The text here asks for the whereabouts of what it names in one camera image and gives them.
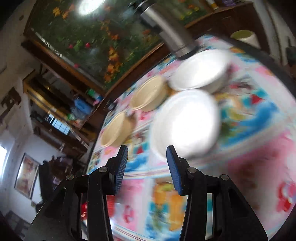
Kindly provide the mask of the large beige bowl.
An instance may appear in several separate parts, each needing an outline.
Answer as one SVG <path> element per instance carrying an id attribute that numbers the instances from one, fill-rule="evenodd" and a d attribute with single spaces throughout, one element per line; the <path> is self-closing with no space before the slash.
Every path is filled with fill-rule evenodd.
<path id="1" fill-rule="evenodd" d="M 121 146 L 134 129 L 134 120 L 126 112 L 118 113 L 106 126 L 102 135 L 100 144 L 102 147 Z"/>

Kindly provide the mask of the white foam bowl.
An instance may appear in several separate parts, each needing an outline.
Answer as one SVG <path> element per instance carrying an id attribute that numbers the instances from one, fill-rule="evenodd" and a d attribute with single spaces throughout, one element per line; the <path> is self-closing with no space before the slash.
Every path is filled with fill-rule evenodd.
<path id="1" fill-rule="evenodd" d="M 227 51 L 204 50 L 181 62 L 169 78 L 169 86 L 176 91 L 201 89 L 212 94 L 229 80 L 230 66 L 231 55 Z"/>
<path id="2" fill-rule="evenodd" d="M 161 159 L 168 146 L 174 146 L 180 157 L 200 157 L 213 148 L 220 129 L 215 98 L 204 90 L 185 90 L 169 97 L 155 114 L 149 145 Z"/>

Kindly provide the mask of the small beige bowl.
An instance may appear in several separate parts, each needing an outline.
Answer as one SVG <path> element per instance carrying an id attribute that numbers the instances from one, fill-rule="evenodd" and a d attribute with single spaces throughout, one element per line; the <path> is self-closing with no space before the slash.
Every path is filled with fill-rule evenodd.
<path id="1" fill-rule="evenodd" d="M 157 75 L 148 79 L 132 95 L 129 107 L 132 111 L 149 112 L 160 106 L 168 95 L 166 78 Z"/>

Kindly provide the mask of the large red glass plate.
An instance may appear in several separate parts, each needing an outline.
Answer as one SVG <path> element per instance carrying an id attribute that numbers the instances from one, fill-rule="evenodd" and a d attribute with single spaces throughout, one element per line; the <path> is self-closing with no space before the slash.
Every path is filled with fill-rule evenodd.
<path id="1" fill-rule="evenodd" d="M 81 204 L 81 220 L 82 221 L 85 221 L 87 219 L 87 206 L 88 206 L 87 201 Z"/>

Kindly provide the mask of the colourful patterned tablecloth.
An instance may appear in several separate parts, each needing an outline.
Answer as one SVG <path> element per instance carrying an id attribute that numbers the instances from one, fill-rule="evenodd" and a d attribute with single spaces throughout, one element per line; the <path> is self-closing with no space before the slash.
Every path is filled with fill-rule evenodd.
<path id="1" fill-rule="evenodd" d="M 178 240 L 187 197 L 174 189 L 172 145 L 209 176 L 228 175 L 269 240 L 295 219 L 295 83 L 263 52 L 205 34 L 201 52 L 168 57 L 116 101 L 87 173 L 128 147 L 122 187 L 111 199 L 115 240 Z"/>

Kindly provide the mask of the blue water jug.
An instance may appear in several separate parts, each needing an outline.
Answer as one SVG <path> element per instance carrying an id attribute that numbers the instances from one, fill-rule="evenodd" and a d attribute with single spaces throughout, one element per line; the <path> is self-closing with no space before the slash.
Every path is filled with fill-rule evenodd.
<path id="1" fill-rule="evenodd" d="M 88 104 L 87 102 L 83 101 L 82 99 L 79 99 L 79 98 L 75 99 L 74 104 L 84 114 L 89 115 L 92 113 L 93 107 L 90 104 Z"/>

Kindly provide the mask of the wooden cabinet counter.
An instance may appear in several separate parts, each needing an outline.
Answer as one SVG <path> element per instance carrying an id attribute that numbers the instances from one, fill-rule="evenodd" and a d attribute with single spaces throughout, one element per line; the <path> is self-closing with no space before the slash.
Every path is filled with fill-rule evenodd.
<path id="1" fill-rule="evenodd" d="M 82 73 L 69 65 L 67 62 L 53 53 L 45 44 L 25 34 L 22 47 L 38 59 L 51 73 L 56 75 L 69 89 L 69 94 L 50 84 L 43 75 L 32 83 L 32 90 L 38 92 L 48 102 L 49 109 L 53 110 L 55 116 L 65 121 L 81 138 L 87 142 L 92 141 L 95 131 L 99 128 L 99 120 L 102 118 L 103 109 L 89 95 L 94 90 L 103 98 L 114 99 L 127 90 L 138 78 L 149 72 L 163 59 L 170 55 L 166 44 L 161 42 L 147 53 L 142 59 L 135 63 L 115 84 L 104 91 L 94 82 L 86 78 Z M 75 99 L 82 99 L 93 107 L 91 114 L 84 114 L 74 104 Z"/>

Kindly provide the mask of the white tub with green lid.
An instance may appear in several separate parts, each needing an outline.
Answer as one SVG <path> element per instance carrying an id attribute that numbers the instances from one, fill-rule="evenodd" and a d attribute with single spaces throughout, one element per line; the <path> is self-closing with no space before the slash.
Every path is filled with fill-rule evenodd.
<path id="1" fill-rule="evenodd" d="M 249 44 L 257 49 L 261 48 L 256 34 L 252 31 L 238 30 L 232 33 L 230 37 L 233 39 L 239 40 L 241 42 L 244 42 L 246 44 Z"/>

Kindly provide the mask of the floral aquarium backdrop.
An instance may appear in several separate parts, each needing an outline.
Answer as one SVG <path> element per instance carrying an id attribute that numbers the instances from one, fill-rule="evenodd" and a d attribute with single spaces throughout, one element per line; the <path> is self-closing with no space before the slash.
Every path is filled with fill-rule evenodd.
<path id="1" fill-rule="evenodd" d="M 129 1 L 36 1 L 25 34 L 104 91 L 161 42 Z"/>

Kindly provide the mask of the stainless steel thermos jug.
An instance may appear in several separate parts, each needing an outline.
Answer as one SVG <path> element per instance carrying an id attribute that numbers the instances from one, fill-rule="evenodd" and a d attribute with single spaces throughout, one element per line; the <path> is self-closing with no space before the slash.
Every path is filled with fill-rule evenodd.
<path id="1" fill-rule="evenodd" d="M 156 32 L 178 59 L 185 60 L 199 50 L 194 38 L 178 20 L 155 1 L 134 1 L 133 8 L 141 22 Z"/>

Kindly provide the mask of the framed wall painting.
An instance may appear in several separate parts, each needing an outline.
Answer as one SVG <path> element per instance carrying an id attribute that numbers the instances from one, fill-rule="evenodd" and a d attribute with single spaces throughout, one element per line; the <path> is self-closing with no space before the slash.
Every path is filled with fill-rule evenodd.
<path id="1" fill-rule="evenodd" d="M 28 199 L 32 198 L 34 192 L 38 168 L 39 163 L 24 153 L 18 168 L 14 188 Z"/>

